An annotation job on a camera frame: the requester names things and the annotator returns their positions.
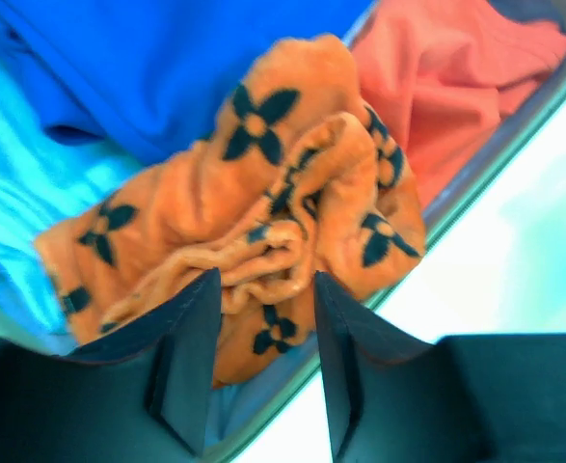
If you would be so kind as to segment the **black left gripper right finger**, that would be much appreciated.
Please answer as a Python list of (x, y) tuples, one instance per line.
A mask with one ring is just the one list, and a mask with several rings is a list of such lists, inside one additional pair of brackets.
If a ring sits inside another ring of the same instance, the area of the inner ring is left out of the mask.
[(336, 462), (566, 462), (566, 333), (432, 344), (328, 274), (314, 289)]

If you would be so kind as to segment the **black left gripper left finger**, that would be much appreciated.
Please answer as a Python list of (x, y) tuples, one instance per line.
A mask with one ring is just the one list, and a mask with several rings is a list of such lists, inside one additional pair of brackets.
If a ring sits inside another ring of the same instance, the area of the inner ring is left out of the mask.
[(191, 462), (204, 449), (221, 277), (66, 357), (0, 339), (0, 462)]

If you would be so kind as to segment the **light blue trousers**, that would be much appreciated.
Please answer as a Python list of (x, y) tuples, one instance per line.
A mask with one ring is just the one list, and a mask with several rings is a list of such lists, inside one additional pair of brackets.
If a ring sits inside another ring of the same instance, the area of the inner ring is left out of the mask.
[(37, 336), (63, 335), (65, 318), (34, 249), (35, 237), (85, 211), (140, 168), (109, 142), (52, 141), (0, 65), (0, 308)]

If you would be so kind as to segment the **orange black patterned towel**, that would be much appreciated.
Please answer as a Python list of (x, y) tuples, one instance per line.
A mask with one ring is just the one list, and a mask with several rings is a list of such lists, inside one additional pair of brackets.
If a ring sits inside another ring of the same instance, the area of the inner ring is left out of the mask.
[(332, 35), (276, 42), (211, 134), (35, 242), (82, 345), (218, 269), (215, 388), (253, 378), (306, 340), (316, 273), (363, 301), (402, 280), (425, 244), (407, 158)]

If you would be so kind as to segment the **royal blue shirt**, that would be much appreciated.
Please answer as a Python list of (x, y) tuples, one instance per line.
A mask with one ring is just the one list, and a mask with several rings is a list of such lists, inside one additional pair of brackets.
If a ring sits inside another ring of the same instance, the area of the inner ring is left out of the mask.
[(49, 138), (109, 138), (152, 164), (208, 132), (275, 41), (344, 38), (369, 9), (358, 0), (0, 1), (0, 61)]

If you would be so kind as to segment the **plain orange shirt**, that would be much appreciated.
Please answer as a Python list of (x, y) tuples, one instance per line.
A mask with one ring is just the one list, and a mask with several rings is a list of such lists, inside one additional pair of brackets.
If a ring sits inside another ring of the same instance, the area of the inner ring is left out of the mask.
[(566, 57), (550, 19), (487, 1), (382, 1), (352, 46), (364, 100), (405, 151), (429, 205)]

